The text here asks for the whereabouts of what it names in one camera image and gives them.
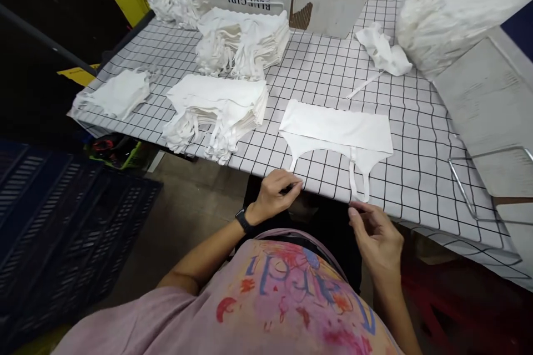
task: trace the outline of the grid-patterned tablecloth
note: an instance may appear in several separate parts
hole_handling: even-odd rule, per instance
[[[403,0],[368,0],[353,32],[378,21],[394,37],[396,16]],[[151,85],[147,103],[126,121],[107,118],[94,107],[77,119],[96,135],[106,131],[126,133],[165,145],[162,126],[174,116],[166,92],[186,74],[197,71],[196,31],[167,26],[152,20],[103,68],[86,90],[93,91],[124,68],[160,67],[162,74]],[[270,95],[264,124],[247,134],[229,160],[231,168],[265,176],[274,168],[288,168],[290,149],[278,133],[289,99],[350,111],[389,117],[394,155],[378,163],[370,174],[370,202],[383,207],[410,227],[446,247],[482,263],[503,277],[533,289],[516,254],[505,225],[497,222],[491,198],[471,162],[456,165],[467,196],[479,218],[472,218],[447,163],[466,157],[464,144],[454,134],[452,121],[433,85],[415,68],[405,76],[388,73],[369,83],[352,100],[345,97],[378,71],[355,35],[346,40],[293,31],[279,66],[266,71]],[[202,157],[209,134],[186,153]],[[349,201],[349,161],[326,150],[304,154],[295,173],[304,189],[339,201]],[[362,176],[356,174],[358,187]]]

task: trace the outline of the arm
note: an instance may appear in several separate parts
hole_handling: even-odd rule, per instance
[[[291,191],[286,195],[280,194],[290,184],[294,184]],[[300,179],[293,174],[283,169],[272,171],[261,183],[257,201],[246,209],[246,220],[256,226],[286,210],[300,194],[301,186]],[[243,237],[244,230],[234,219],[185,255],[157,287],[181,287],[192,295],[198,295]]]
[[[368,214],[366,225],[355,208]],[[404,238],[380,207],[354,201],[348,214],[361,257],[372,276],[376,312],[402,351],[407,355],[421,355],[401,291],[400,256]]]

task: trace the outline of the hand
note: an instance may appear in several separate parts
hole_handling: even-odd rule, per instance
[[[280,193],[284,188],[294,184],[287,194]],[[255,202],[252,202],[244,217],[252,226],[285,211],[296,200],[301,192],[303,183],[292,173],[284,169],[275,169],[263,179],[261,190]]]
[[[368,221],[363,221],[356,208],[367,213]],[[404,238],[387,214],[375,205],[352,201],[348,215],[361,257],[370,270],[374,284],[400,285],[400,256]]]

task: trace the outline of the watch strap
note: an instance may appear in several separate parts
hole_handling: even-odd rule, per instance
[[[244,216],[244,213],[246,212],[246,208],[242,208],[237,214],[235,215],[235,219],[237,219],[237,222],[242,226],[244,233],[248,234],[251,233],[253,230],[253,226],[248,223],[246,220],[246,217]]]

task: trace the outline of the concrete floor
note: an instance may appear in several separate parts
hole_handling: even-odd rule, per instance
[[[113,292],[89,312],[132,301],[152,290],[187,252],[232,221],[243,206],[248,176],[211,161],[191,163],[165,154],[154,173],[146,176],[163,182],[163,190]],[[304,206],[295,205],[290,211],[300,216]],[[373,288],[364,264],[362,272],[361,297],[372,306]],[[409,308],[424,353],[440,353],[423,335],[419,318]]]

